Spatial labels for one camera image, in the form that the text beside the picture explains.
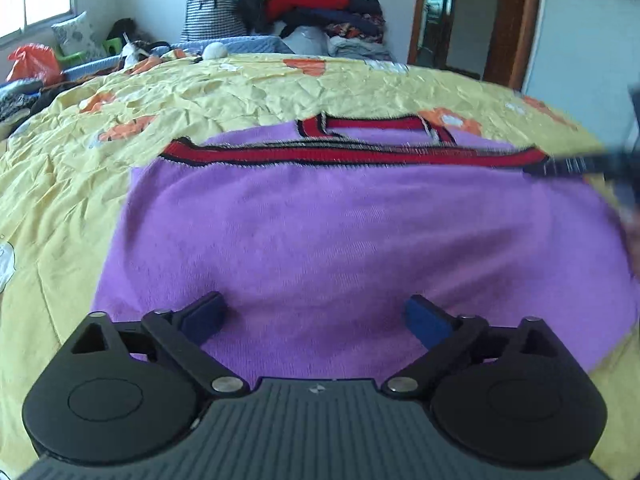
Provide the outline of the purple sweater red collar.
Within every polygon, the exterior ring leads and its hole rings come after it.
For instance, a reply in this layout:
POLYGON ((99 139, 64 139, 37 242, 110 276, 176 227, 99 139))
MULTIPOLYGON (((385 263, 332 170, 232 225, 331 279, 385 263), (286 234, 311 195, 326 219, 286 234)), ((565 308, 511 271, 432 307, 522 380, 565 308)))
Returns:
POLYGON ((220 292, 204 344, 247 380, 382 380, 423 352, 414 295, 453 315, 545 320, 586 370, 630 332, 639 286, 620 222, 538 148, 319 115, 172 140, 134 170, 93 305, 115 321, 220 292))

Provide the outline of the folded clothes stack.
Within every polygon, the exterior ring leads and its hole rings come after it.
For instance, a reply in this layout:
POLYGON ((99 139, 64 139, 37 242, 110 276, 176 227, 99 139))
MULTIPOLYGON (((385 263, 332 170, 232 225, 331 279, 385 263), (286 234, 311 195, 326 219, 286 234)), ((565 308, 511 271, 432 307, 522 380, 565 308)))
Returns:
POLYGON ((339 58, 393 61, 385 42, 386 21, 378 0, 348 0, 345 9, 334 11, 322 26, 329 50, 339 58))

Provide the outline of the white wardrobe door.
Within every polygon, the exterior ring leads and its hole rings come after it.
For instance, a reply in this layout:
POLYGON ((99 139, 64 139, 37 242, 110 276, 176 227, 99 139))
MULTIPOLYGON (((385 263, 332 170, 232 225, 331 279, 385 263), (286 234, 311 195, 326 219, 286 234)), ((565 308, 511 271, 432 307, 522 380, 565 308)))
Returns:
POLYGON ((639 0, 541 0, 524 93, 620 142, 634 121, 639 0))

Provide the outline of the yellow carrot print bedspread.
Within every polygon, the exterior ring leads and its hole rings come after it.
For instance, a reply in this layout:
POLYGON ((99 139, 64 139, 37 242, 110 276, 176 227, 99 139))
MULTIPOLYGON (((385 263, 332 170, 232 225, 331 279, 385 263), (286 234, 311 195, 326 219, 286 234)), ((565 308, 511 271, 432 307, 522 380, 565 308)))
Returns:
MULTIPOLYGON (((599 141, 544 103, 455 73, 278 54, 163 61, 55 98, 1 144, 1 469, 36 461, 22 422, 32 385, 92 310, 135 169, 175 139, 304 120, 417 117, 552 156, 599 141)), ((608 407, 593 461, 639 471, 639 315, 591 370, 608 407)))

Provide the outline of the white round plush ball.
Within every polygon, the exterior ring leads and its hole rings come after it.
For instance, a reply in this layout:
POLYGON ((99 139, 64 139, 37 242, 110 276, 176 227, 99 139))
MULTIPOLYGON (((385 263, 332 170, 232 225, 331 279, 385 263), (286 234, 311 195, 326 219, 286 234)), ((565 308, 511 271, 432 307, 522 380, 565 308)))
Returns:
POLYGON ((226 58, 228 55, 228 48, 225 44, 222 42, 212 42, 203 49, 202 59, 204 61, 213 61, 226 58))

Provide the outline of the blue knitted blanket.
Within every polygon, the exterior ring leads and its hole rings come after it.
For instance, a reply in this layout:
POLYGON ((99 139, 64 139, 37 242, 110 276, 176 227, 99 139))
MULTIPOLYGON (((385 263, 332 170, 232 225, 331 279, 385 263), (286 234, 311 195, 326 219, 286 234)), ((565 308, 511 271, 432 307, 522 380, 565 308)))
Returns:
MULTIPOLYGON (((257 53, 277 53, 292 54, 293 51, 278 36, 239 36, 218 39, 206 39, 200 41, 186 41, 172 44, 174 48, 181 49, 190 54, 201 54, 204 49, 214 42, 220 42, 227 48, 229 54, 257 54, 257 53)), ((97 61, 87 62, 66 68, 62 71, 66 81, 78 80, 82 77, 102 72, 102 70, 112 70, 119 66, 120 54, 101 58, 97 61)))

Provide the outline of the green plastic stool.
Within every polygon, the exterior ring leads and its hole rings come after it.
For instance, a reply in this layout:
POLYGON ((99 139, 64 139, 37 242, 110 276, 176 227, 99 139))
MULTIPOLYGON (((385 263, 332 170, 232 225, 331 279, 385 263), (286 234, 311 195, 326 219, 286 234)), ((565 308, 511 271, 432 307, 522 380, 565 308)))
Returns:
POLYGON ((111 56, 119 56, 122 53, 122 40, 119 38, 107 39, 102 42, 103 55, 89 54, 85 51, 66 55, 62 52, 61 48, 55 46, 53 48, 58 65, 63 70, 68 70, 79 66, 81 64, 91 63, 94 61, 101 61, 104 58, 110 58, 111 56))

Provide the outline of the red folded garment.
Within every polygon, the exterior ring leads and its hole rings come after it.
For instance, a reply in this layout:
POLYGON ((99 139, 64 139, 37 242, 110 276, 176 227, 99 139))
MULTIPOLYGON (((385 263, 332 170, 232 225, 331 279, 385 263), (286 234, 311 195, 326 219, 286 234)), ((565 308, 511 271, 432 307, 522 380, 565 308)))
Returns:
POLYGON ((349 0, 265 0, 264 10, 267 20, 274 22, 297 8, 341 10, 348 4, 349 0))

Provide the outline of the houndstooth checkered bag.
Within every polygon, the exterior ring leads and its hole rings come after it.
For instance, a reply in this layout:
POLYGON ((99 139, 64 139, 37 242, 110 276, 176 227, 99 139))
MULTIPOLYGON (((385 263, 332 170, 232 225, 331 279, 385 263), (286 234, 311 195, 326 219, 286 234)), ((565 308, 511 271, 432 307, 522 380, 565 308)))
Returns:
POLYGON ((182 41, 245 36, 238 0, 188 0, 182 41))

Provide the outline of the orange plastic bag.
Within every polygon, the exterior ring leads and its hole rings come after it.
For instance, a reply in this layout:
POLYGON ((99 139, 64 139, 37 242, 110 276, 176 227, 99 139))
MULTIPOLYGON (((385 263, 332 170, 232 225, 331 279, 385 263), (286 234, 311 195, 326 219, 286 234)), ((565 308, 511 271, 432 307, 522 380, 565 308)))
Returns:
POLYGON ((45 86, 63 80, 62 68, 52 48, 44 44, 25 44, 8 55, 12 62, 6 81, 38 79, 45 86))

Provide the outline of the white floral pillow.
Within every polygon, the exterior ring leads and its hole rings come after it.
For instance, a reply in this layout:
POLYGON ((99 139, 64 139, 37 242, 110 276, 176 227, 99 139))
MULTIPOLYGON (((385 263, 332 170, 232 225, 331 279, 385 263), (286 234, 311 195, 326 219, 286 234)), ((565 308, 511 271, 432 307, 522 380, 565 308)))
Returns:
POLYGON ((71 56, 81 53, 88 61, 106 57, 104 45, 96 36, 87 12, 54 24, 51 29, 62 55, 71 56))

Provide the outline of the brown wooden door frame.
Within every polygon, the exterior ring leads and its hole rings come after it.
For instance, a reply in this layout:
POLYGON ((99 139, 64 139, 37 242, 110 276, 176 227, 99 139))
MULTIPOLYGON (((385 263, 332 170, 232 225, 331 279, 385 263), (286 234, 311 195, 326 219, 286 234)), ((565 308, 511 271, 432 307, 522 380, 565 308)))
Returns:
POLYGON ((532 59, 542 0, 416 0, 408 63, 516 91, 532 59))

